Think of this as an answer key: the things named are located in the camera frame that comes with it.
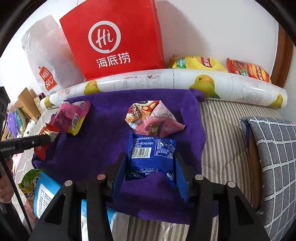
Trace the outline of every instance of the barcode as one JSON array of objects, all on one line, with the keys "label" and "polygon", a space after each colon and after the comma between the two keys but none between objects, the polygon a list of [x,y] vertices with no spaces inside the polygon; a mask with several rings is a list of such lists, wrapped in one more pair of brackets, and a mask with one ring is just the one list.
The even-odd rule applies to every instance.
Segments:
[{"label": "barcode", "polygon": [[150,158],[151,147],[134,147],[131,158]]},{"label": "barcode", "polygon": [[73,130],[76,129],[78,121],[79,121],[79,116],[78,116],[78,114],[75,113],[74,118],[72,120],[72,129]]}]

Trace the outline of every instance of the gray plaid cushion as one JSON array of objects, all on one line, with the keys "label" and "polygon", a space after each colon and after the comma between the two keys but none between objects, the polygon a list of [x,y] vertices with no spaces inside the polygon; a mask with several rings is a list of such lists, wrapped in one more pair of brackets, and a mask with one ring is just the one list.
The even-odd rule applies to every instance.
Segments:
[{"label": "gray plaid cushion", "polygon": [[271,241],[281,240],[296,218],[296,127],[265,117],[241,119],[246,136],[254,134],[262,168],[263,195],[259,218]]}]

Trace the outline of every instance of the blue snack package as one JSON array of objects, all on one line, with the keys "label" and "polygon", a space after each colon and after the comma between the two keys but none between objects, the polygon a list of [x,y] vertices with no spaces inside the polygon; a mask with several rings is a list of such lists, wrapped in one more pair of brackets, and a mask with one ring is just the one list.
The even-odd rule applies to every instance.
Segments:
[{"label": "blue snack package", "polygon": [[176,187],[175,149],[175,140],[130,133],[126,180],[142,179],[162,172]]}]

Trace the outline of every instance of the purple towel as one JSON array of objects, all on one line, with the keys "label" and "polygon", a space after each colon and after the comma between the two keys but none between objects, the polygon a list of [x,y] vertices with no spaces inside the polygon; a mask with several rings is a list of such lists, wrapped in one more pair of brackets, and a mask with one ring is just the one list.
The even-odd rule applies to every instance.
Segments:
[{"label": "purple towel", "polygon": [[[34,155],[32,163],[44,169],[59,183],[83,181],[103,173],[116,162],[120,152],[126,152],[131,131],[125,122],[128,108],[144,100],[161,100],[183,123],[184,130],[168,138],[177,141],[176,152],[184,162],[201,174],[201,155],[205,131],[198,101],[203,94],[194,89],[143,89],[115,91],[69,99],[71,103],[89,100],[92,103],[76,136],[62,133],[47,150],[45,161]],[[150,174],[145,179],[124,181],[119,197],[107,206],[142,219],[172,223],[190,223],[193,205],[184,203],[178,188],[170,186],[163,173]]]}]

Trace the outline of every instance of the haidilao logo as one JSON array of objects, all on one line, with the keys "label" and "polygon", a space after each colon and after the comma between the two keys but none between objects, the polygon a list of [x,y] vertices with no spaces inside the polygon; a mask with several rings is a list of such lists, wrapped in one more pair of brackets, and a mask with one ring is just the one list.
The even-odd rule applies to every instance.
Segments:
[{"label": "haidilao logo", "polygon": [[111,53],[119,46],[121,34],[116,24],[100,21],[89,30],[89,43],[100,53]]}]

